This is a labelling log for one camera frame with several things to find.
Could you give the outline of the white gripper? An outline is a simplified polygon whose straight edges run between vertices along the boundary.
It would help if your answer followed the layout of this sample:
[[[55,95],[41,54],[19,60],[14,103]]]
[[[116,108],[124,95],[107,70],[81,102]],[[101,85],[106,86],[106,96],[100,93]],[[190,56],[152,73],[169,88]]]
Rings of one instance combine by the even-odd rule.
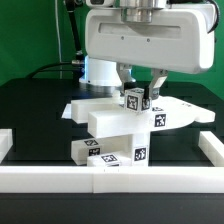
[[[118,62],[122,92],[134,83],[131,65],[153,68],[144,98],[156,100],[167,70],[197,74],[213,65],[214,21],[212,4],[174,4],[154,11],[150,23],[124,22],[120,9],[92,9],[86,17],[86,51],[91,58]]]

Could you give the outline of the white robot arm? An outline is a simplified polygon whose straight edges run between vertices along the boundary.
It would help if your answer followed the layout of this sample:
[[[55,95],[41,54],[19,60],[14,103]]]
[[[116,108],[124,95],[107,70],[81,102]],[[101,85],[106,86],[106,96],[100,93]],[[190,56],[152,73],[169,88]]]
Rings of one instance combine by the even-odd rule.
[[[134,85],[131,69],[153,79],[198,74],[214,61],[214,0],[65,0],[80,82],[99,90]]]

